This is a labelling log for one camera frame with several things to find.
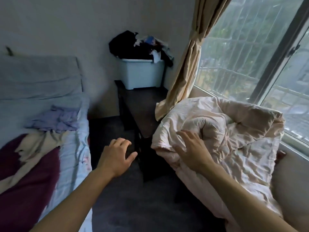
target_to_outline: storage box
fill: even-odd
[[[160,87],[164,72],[164,61],[120,59],[121,80],[126,89]]]

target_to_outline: floor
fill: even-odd
[[[119,117],[94,119],[89,127],[93,167],[111,139],[133,143],[133,131],[124,131]],[[92,225],[94,232],[225,231],[224,220],[215,218],[175,173],[144,183],[137,161],[103,190],[93,206]]]

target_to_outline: beige curtain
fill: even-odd
[[[197,74],[204,38],[231,0],[195,0],[190,41],[176,71],[175,81],[165,100],[157,103],[156,120],[163,118],[179,101],[187,98]]]

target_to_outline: maroon blanket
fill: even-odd
[[[20,168],[14,150],[26,134],[8,142],[0,150],[0,180]],[[59,179],[59,148],[46,154],[15,186],[0,194],[0,231],[29,231],[50,201]]]

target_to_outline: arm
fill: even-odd
[[[175,151],[189,168],[209,181],[243,231],[296,232],[216,164],[196,133],[182,130],[177,134],[184,140],[187,152],[179,146],[174,147]]]
[[[38,222],[31,232],[75,232],[82,225],[89,210],[104,187],[117,176],[122,175],[137,156],[133,152],[125,158],[130,141],[123,138],[112,140],[102,152],[98,166],[57,207]]]

